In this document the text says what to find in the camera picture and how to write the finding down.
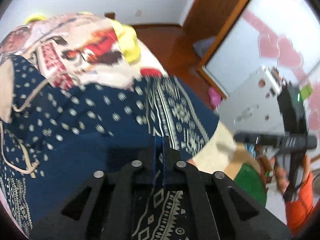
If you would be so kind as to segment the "right hand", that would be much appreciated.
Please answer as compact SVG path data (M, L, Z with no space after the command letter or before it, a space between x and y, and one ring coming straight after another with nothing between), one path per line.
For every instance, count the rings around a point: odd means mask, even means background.
M270 159L270 164L273 165L274 175L276 177L276 182L277 182L277 188L282 194L284 194L289 185L289 181L286 177L286 171L276 164L275 157L272 157ZM304 156L304 159L302 161L302 168L303 168L303 183L305 183L310 173L310 157L308 155Z

